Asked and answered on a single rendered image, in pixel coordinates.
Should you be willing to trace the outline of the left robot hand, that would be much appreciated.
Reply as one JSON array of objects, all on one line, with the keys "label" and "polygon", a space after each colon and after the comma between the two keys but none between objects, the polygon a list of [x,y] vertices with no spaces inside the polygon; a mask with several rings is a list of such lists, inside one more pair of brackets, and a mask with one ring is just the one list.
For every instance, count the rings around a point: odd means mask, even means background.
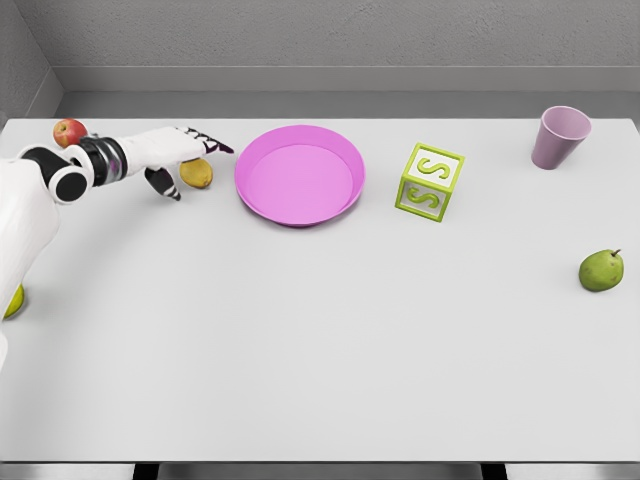
[{"label": "left robot hand", "polygon": [[214,152],[233,154],[223,142],[191,127],[162,127],[122,141],[127,157],[127,175],[142,171],[161,196],[176,201],[181,194],[167,168],[196,160]]}]

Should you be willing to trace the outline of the yellow lemon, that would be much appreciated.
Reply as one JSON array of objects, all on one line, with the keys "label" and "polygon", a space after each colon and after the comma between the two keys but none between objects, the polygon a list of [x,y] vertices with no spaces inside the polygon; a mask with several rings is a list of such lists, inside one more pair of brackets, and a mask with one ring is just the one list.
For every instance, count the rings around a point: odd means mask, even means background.
[{"label": "yellow lemon", "polygon": [[208,188],[213,180],[213,168],[203,158],[182,162],[179,166],[181,180],[196,189]]}]

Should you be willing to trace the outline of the pink plate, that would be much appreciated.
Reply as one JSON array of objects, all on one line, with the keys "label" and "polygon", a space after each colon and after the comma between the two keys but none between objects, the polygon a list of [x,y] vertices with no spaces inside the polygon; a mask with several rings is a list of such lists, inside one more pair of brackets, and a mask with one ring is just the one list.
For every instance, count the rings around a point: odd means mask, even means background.
[{"label": "pink plate", "polygon": [[288,125],[254,139],[239,155],[235,186],[256,214],[287,226],[331,220],[358,200],[366,179],[359,150],[343,135]]}]

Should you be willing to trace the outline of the red apple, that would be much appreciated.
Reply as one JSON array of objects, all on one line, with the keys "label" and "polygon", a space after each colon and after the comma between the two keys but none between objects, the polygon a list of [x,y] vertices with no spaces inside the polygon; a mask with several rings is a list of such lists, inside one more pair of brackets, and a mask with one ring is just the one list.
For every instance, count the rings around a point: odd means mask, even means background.
[{"label": "red apple", "polygon": [[53,126],[52,135],[59,147],[67,148],[71,145],[78,145],[80,140],[88,135],[88,130],[79,120],[65,118]]}]

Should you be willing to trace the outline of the yellow-green fruit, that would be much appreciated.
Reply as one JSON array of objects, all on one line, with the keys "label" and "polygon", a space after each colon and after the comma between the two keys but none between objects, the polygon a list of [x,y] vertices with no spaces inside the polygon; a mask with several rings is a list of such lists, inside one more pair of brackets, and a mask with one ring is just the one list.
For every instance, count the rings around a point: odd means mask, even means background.
[{"label": "yellow-green fruit", "polygon": [[23,306],[25,301],[25,290],[22,284],[20,284],[11,300],[11,302],[9,303],[7,310],[5,311],[4,314],[4,318],[8,319],[11,316],[13,316],[14,314],[16,314],[21,307]]}]

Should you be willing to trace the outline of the green letter S block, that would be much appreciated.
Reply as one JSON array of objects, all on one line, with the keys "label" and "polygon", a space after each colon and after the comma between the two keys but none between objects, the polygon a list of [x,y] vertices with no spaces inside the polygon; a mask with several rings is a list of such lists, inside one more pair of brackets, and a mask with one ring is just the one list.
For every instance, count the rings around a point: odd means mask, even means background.
[{"label": "green letter S block", "polygon": [[395,207],[441,222],[464,161],[462,155],[417,143],[402,172]]}]

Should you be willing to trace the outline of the purple cup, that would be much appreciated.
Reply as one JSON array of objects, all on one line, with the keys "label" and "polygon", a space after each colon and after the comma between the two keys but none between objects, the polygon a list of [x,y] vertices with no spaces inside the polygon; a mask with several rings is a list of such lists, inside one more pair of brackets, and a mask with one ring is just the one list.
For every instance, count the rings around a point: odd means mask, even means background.
[{"label": "purple cup", "polygon": [[558,168],[591,131],[591,119],[582,111],[563,105],[549,107],[541,115],[533,164],[544,170]]}]

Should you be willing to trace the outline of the green pear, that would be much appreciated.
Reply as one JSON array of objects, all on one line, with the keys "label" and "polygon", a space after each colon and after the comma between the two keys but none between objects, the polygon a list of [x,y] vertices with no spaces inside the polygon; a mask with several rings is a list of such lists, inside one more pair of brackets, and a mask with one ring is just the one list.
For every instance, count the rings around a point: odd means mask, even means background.
[{"label": "green pear", "polygon": [[583,288],[592,292],[617,286],[624,276],[621,250],[601,250],[586,257],[579,266],[578,278]]}]

